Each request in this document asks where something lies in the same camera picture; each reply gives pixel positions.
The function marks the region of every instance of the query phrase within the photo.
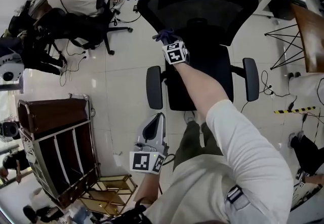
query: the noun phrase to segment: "white floor tile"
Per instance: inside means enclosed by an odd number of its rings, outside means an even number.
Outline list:
[[[279,58],[276,40],[264,34],[275,30],[272,19],[252,15],[237,32],[232,46],[234,62],[253,58],[257,63],[274,63]]]
[[[106,73],[109,122],[112,130],[136,132],[139,125],[157,113],[149,107],[146,97],[145,68],[116,70]],[[166,92],[163,100],[166,108]]]
[[[117,174],[117,166],[113,158],[112,139],[109,130],[94,129],[94,145],[98,163],[100,163],[101,176]]]
[[[235,63],[236,66],[242,67],[242,64]],[[281,72],[280,69],[271,71],[270,64],[258,63],[257,64],[260,91],[263,91],[264,85],[261,82],[262,71],[268,72],[268,86],[272,85],[273,90],[278,95],[285,95],[288,93],[287,77]],[[266,73],[263,73],[263,81],[266,81]],[[241,111],[244,104],[246,104],[246,87],[245,80],[235,75],[235,103],[236,108]],[[274,97],[273,99],[261,93],[259,99],[249,102],[243,110],[243,114],[257,127],[264,128],[275,125],[282,125],[284,117],[280,114],[275,114],[275,110],[286,109],[285,97]]]
[[[259,128],[261,135],[264,136],[268,141],[277,149],[281,146],[281,135],[283,125],[275,125],[272,127]]]
[[[26,71],[25,94],[29,100],[67,99],[68,93],[87,94],[96,110],[93,127],[109,130],[108,106],[106,94],[106,73],[73,72],[68,76],[64,87],[60,86],[60,77],[37,70]]]
[[[139,186],[144,178],[143,173],[131,172],[130,171],[130,151],[134,149],[134,142],[136,139],[136,133],[131,132],[119,132],[112,131],[112,142],[113,142],[113,151],[116,154],[119,154],[121,158],[121,163],[123,165],[122,168],[119,168],[119,171],[124,173],[125,171],[131,173],[133,180]],[[170,165],[165,165],[162,167],[162,171],[160,174],[160,182],[170,183]]]

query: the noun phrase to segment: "tiled floor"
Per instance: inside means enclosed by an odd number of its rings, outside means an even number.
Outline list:
[[[120,18],[133,20],[139,15],[133,10],[134,0],[126,2],[121,9]],[[270,67],[280,57],[284,49],[281,42],[264,33],[284,27],[292,22],[280,22],[276,25],[273,19],[261,16],[251,16],[237,33],[232,46],[228,48],[233,65],[242,66],[245,57],[254,58],[259,70],[260,91],[262,71],[268,72],[268,84],[271,84],[278,95],[288,93],[287,71],[300,71],[306,74],[303,60],[293,65],[270,70]],[[140,18],[129,26],[134,28],[133,33],[115,32],[109,35],[110,46],[115,50],[114,56],[109,56],[105,46],[101,44],[91,51],[90,58],[83,60],[78,72],[68,75],[64,87],[60,86],[59,77],[39,71],[26,70],[25,97],[30,100],[53,99],[67,97],[68,92],[89,94],[92,99],[96,115],[93,119],[95,144],[98,159],[101,163],[103,175],[122,174],[129,171],[129,151],[132,150],[136,131],[141,122],[156,113],[149,108],[146,98],[145,76],[147,68],[154,65],[164,66],[161,43],[152,40],[155,34],[153,28]],[[65,49],[67,42],[58,41],[58,45]],[[291,56],[297,50],[289,50]],[[69,54],[80,53],[81,49],[68,46]],[[67,56],[72,69],[76,69],[82,55]],[[234,104],[241,110],[246,103],[245,82],[238,76],[234,79]],[[172,111],[166,99],[166,87],[163,85],[164,108],[161,110],[167,118],[166,141],[170,145],[170,152],[174,153],[179,146],[185,130],[183,113]],[[291,132],[301,129],[301,115],[277,115],[273,111],[286,109],[294,96],[284,98],[267,96],[263,93],[260,98],[245,106],[243,114],[278,150],[283,153],[292,173],[295,175],[298,165],[293,151],[287,149],[286,140]],[[298,97],[295,108],[318,106],[317,100]],[[304,124],[305,134],[312,140],[315,137],[317,119],[308,117]],[[324,145],[322,124],[319,125],[316,144]],[[115,164],[113,153],[119,154],[122,167]],[[140,184],[142,174],[132,173],[134,180]],[[172,165],[163,168],[161,187],[166,190],[170,186]]]

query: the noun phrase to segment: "hand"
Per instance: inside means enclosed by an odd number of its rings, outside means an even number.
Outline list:
[[[16,182],[18,184],[21,183],[21,179],[22,179],[22,174],[21,173],[17,173],[17,175],[16,175]]]

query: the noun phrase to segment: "shoe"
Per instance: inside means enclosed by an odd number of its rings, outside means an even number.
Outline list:
[[[290,135],[289,135],[289,137],[288,137],[288,147],[289,148],[292,148],[292,140],[293,140],[293,138],[296,136],[296,133],[294,132],[294,133],[291,133]]]
[[[120,8],[124,4],[124,2],[125,2],[125,0],[118,0],[116,2],[112,2],[112,9],[120,10]]]
[[[65,65],[67,65],[66,58],[62,54],[60,54],[59,60],[62,61],[61,68],[63,68]]]
[[[301,140],[303,136],[304,136],[304,131],[303,130],[301,130],[301,131],[299,131],[297,133],[297,137],[298,137],[299,140]]]
[[[190,121],[195,121],[195,115],[193,111],[186,111],[183,115],[185,123],[188,125]]]

